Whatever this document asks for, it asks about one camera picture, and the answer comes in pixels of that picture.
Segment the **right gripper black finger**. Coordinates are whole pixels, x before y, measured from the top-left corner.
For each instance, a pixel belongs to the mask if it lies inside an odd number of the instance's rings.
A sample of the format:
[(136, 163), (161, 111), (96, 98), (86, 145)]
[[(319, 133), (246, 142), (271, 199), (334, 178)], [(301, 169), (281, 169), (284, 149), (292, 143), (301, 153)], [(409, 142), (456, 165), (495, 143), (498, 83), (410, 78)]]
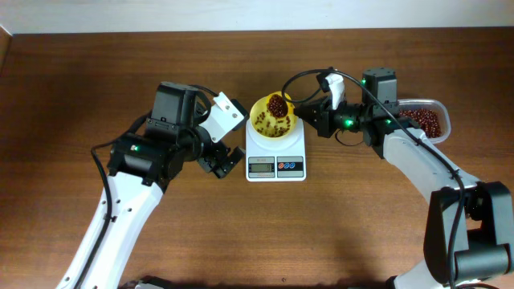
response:
[(317, 114), (314, 115), (298, 115), (298, 117), (305, 123), (309, 124), (316, 130), (316, 134), (320, 134), (320, 116)]
[(327, 98), (319, 98), (303, 103), (294, 109), (294, 115), (302, 120), (320, 120), (327, 101)]

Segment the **clear plastic bean container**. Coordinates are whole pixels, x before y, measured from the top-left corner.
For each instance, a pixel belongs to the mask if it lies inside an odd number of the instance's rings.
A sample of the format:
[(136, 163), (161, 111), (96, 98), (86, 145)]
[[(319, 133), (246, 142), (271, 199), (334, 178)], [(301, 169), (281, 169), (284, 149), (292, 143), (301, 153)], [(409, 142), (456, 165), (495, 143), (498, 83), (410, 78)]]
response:
[(411, 118), (424, 131), (432, 144), (444, 142), (451, 133), (451, 122), (446, 107), (437, 100), (399, 100), (400, 116)]

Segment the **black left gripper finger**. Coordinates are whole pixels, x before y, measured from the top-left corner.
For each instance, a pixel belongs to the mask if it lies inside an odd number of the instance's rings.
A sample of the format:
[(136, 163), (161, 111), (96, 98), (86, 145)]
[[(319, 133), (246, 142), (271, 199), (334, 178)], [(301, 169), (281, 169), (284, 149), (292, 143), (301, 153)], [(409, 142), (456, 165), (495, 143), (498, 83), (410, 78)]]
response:
[(246, 151), (236, 147), (233, 151), (224, 153), (220, 159), (216, 160), (213, 173), (218, 179), (226, 177), (234, 167), (245, 157)]
[(213, 155), (198, 158), (198, 164), (206, 173), (213, 173), (218, 168), (218, 159)]

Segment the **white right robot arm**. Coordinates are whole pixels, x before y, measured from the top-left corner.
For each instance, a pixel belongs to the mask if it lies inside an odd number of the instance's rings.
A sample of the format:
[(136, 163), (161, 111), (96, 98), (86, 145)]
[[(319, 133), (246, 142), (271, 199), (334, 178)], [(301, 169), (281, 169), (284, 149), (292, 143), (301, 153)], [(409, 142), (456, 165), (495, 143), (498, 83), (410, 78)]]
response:
[(399, 169), (429, 206), (423, 260), (387, 280), (389, 288), (486, 288), (513, 271), (512, 195), (501, 182), (484, 182), (461, 170), (435, 147), (419, 122), (403, 116), (411, 100), (397, 98), (397, 77), (379, 67), (357, 80), (362, 100), (345, 98), (349, 75), (313, 71), (309, 97), (285, 91), (258, 100), (237, 121), (246, 128), (247, 179), (296, 181), (306, 176), (303, 127), (321, 137), (359, 132), (383, 160)]

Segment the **yellow plastic bowl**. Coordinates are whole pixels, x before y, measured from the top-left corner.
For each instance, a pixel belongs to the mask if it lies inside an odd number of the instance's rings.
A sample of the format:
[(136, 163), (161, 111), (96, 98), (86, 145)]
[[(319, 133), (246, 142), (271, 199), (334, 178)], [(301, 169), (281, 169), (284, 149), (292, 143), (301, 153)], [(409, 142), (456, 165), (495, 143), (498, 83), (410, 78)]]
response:
[(278, 120), (266, 112), (265, 98), (261, 98), (251, 108), (250, 125), (260, 136), (268, 139), (284, 138), (296, 127), (298, 117), (287, 116), (285, 119)]

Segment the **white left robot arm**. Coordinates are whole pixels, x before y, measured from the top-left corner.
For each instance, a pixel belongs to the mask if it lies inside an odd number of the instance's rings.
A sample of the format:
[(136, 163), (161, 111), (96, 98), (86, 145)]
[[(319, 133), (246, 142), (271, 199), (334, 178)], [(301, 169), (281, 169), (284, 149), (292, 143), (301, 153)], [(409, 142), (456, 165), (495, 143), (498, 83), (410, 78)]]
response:
[(224, 178), (243, 158), (223, 137), (248, 111), (235, 99), (199, 85), (162, 82), (153, 109), (115, 140), (107, 165), (91, 154), (104, 186), (99, 204), (61, 288), (116, 288), (137, 238), (186, 162)]

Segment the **yellow plastic measuring scoop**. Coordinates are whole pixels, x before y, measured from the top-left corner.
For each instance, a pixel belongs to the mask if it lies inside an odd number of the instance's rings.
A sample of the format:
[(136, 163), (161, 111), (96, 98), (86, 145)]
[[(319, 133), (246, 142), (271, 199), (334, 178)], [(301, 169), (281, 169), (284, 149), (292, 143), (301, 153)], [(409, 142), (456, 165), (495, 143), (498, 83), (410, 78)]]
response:
[(265, 98), (266, 112), (278, 120), (293, 116), (295, 107), (290, 100), (291, 97), (287, 93), (282, 96), (281, 92), (273, 92)]

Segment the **red adzuki beans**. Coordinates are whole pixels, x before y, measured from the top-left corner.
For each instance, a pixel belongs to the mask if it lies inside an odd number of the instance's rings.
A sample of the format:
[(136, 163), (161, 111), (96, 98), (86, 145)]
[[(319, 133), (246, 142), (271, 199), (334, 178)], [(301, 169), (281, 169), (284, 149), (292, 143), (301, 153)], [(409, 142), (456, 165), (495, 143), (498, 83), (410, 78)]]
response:
[(401, 110), (399, 114), (400, 116), (409, 117), (417, 122), (429, 138), (437, 138), (442, 135), (438, 115), (433, 110), (418, 108), (413, 110)]

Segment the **white digital kitchen scale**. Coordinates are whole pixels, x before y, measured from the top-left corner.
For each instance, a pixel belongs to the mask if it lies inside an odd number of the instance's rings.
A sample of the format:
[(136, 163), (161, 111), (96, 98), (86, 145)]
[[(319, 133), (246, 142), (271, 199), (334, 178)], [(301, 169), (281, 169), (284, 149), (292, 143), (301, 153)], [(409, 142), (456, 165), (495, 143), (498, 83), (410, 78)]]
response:
[(278, 128), (254, 115), (246, 126), (246, 179), (250, 182), (304, 181), (307, 176), (304, 124), (297, 117), (289, 122), (287, 134), (278, 137), (262, 135), (256, 128)]

